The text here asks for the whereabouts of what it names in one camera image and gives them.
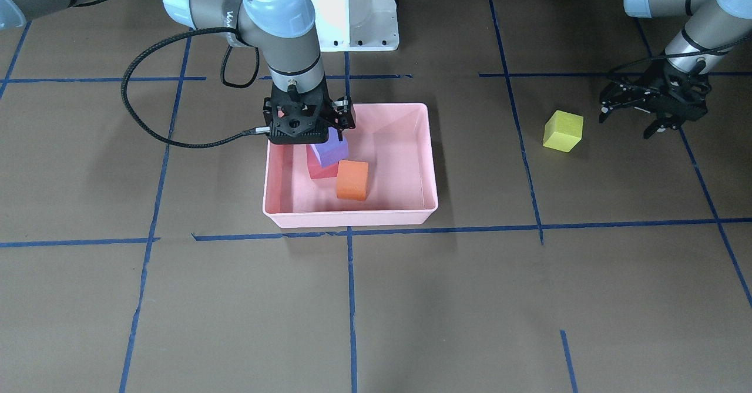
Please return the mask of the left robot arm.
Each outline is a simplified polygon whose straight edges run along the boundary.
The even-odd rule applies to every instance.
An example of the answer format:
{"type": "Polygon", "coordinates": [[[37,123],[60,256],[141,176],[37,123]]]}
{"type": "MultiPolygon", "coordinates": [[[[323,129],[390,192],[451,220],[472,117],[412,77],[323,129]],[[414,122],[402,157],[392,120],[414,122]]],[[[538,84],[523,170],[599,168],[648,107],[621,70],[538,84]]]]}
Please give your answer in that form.
{"type": "Polygon", "coordinates": [[[709,72],[737,45],[750,39],[750,0],[623,0],[627,15],[650,19],[686,16],[663,51],[609,71],[600,93],[603,123],[619,109],[655,116],[643,137],[678,130],[707,114],[709,72]]]}

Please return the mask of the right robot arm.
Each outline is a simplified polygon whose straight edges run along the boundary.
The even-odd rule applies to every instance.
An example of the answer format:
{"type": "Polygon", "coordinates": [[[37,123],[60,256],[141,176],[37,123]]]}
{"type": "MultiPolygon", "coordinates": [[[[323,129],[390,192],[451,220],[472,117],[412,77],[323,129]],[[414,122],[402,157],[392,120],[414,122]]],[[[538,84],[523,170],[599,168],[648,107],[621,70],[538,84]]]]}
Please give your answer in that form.
{"type": "MultiPolygon", "coordinates": [[[[2,29],[105,1],[2,0],[2,29]]],[[[236,138],[263,135],[275,145],[322,144],[332,131],[342,136],[355,128],[349,96],[333,101],[328,93],[312,0],[162,0],[162,5],[170,18],[187,26],[188,31],[140,53],[127,67],[120,87],[126,111],[154,139],[183,149],[196,147],[159,135],[137,115],[128,97],[135,69],[167,45],[210,34],[226,38],[226,56],[234,48],[253,48],[257,58],[265,59],[273,82],[271,94],[264,100],[264,125],[243,130],[236,138]]]]}

